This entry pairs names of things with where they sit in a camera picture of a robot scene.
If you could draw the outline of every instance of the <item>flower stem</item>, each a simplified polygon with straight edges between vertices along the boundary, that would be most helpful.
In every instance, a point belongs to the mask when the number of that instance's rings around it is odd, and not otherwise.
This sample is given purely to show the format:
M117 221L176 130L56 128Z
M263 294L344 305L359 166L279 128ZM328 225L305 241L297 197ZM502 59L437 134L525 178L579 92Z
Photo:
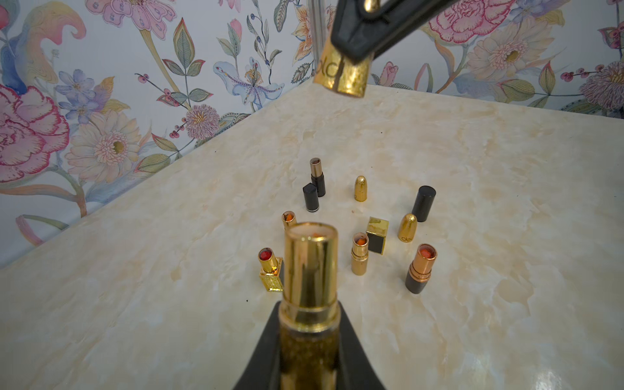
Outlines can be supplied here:
M152 40L152 31L139 30L139 32L141 33L141 36L143 37L143 40L145 41L145 45L147 45L147 48L150 50L150 53L152 53L152 57L154 57L154 60L156 61L156 65L158 65L158 68L160 68L162 75L165 76L167 81L169 81L169 85L175 92L180 92L180 89L178 88L178 86L175 85L175 83L173 82L173 79L171 78L171 76L169 76L169 73L167 72L167 68L165 68L165 64L160 59L160 55L158 54L158 51L156 51L156 46L154 46L154 41ZM188 110L191 109L188 103L184 103L183 105Z

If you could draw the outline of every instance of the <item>pink peony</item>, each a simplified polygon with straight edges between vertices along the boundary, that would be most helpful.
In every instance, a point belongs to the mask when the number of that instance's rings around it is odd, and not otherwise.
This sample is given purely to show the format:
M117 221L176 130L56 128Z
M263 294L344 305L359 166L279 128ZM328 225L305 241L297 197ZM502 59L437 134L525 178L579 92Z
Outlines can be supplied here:
M236 32L236 35L238 36L238 40L240 42L241 38L243 37L243 26L241 26L240 22L236 19L232 19L232 21L230 22L230 26Z
M488 35L507 17L515 0L459 0L429 21L440 37L456 44Z
M153 31L163 41L167 32L163 19L175 18L173 8L158 0L85 0L85 5L92 14L103 14L106 23L117 27L124 16L132 18L139 30Z
M0 182L41 172L50 154L65 149L69 126L49 97L35 87L22 96L0 85Z
M392 85L394 83L394 78L396 77L396 72L398 71L399 66L396 66L392 62L388 61L383 72L381 73L381 77L379 78L379 85L383 85L385 87Z
M608 110L624 105L624 62L615 61L587 79L580 92L589 103Z
M219 130L219 114L217 110L209 105L194 105L193 109L187 112L188 136L205 140L212 138Z

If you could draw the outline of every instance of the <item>lipstick cap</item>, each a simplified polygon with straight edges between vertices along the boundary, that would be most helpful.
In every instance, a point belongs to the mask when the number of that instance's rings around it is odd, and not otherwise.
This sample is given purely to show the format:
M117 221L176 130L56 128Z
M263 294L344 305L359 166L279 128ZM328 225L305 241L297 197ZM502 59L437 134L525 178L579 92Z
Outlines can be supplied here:
M379 218L371 217L366 227L366 235L368 236L368 250L380 255L384 254L386 247L386 235L388 234L389 222Z
M318 210L318 194L314 184L308 183L303 187L303 198L306 200L306 208L309 212L313 213Z
M418 195L416 195L416 201L414 202L414 208L412 208L412 214L416 216L418 222L425 222L429 215L429 210L433 204L433 199L436 197L436 190L428 185L423 185L418 188Z
M355 191L354 197L358 202L363 202L366 200L368 194L368 184L366 184L366 177L358 176L355 179Z
M399 226L399 239L403 242L412 242L417 226L416 216L414 214L406 214Z

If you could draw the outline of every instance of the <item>marble countertop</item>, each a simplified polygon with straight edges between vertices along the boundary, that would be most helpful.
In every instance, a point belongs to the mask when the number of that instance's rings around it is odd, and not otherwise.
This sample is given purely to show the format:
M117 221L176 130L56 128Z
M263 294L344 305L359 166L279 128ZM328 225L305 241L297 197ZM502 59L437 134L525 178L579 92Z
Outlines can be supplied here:
M338 229L338 297L388 390L619 388L622 123L303 84L1 270L0 383L231 389L281 299L257 253L283 255L292 210ZM311 157L327 187L316 213ZM421 185L437 197L405 244ZM350 239L370 216L390 221L386 252L356 276ZM412 295L422 242L439 256Z

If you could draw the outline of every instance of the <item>lipstick tube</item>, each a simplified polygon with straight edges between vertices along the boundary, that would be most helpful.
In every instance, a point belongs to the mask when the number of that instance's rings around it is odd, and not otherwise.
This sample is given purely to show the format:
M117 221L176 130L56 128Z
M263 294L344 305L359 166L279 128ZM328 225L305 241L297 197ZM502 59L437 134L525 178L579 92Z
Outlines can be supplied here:
M280 303L281 390L336 387L338 231L305 222L285 231Z
M288 211L281 215L281 222L284 224L284 229L289 228L297 224L297 218L295 213Z
M271 248L263 248L258 252L258 261L262 266L260 270L260 280L264 284L267 291L272 293L283 290L280 275L282 267L282 258L275 257L275 253Z
M363 202L366 200L368 194L368 184L366 184L366 177L358 176L355 179L355 189L354 189L354 198L358 202Z
M355 275L362 276L366 273L368 265L368 236L364 233L355 233L351 249L351 271Z
M405 277L405 287L412 294L419 294L431 278L431 268L437 258L436 249L429 244L420 244L414 260Z
M315 157L310 160L310 170L312 171L312 184L316 187L316 193L320 198L325 195L325 176L320 158Z

